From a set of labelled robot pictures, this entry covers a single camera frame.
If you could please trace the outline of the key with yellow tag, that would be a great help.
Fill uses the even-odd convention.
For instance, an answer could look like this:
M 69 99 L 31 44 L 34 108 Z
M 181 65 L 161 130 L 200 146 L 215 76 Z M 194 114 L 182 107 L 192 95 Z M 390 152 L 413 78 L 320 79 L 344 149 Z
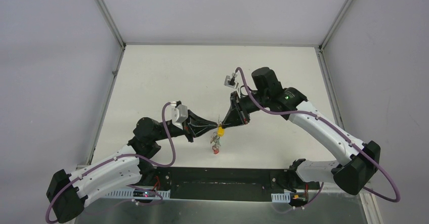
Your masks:
M 225 129 L 219 126 L 217 130 L 217 136 L 220 138 L 220 137 L 223 137 L 224 134 L 225 134 Z

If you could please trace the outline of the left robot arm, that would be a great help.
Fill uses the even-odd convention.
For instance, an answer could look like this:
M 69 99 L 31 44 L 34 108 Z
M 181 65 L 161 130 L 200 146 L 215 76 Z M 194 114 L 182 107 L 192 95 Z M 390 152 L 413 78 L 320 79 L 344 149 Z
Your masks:
M 190 110 L 174 109 L 172 120 L 158 122 L 141 118 L 129 142 L 111 156 L 72 173 L 61 169 L 53 174 L 46 196 L 50 202 L 47 223 L 65 223 L 78 217 L 92 202 L 109 192 L 140 183 L 148 186 L 154 181 L 153 169 L 170 167 L 152 160 L 161 146 L 157 141 L 185 136 L 189 142 L 218 127 Z

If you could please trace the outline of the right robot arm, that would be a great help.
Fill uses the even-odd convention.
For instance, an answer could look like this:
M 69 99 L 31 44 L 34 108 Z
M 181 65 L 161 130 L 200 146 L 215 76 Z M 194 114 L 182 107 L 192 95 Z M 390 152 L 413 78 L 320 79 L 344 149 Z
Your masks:
M 331 161 L 295 160 L 277 178 L 278 185 L 295 192 L 309 182 L 326 182 L 357 195 L 377 172 L 380 146 L 374 141 L 365 143 L 326 119 L 300 91 L 283 88 L 269 67 L 255 70 L 251 77 L 256 89 L 243 96 L 231 93 L 222 128 L 248 124 L 250 114 L 261 108 L 274 112 L 305 130 L 335 157 Z

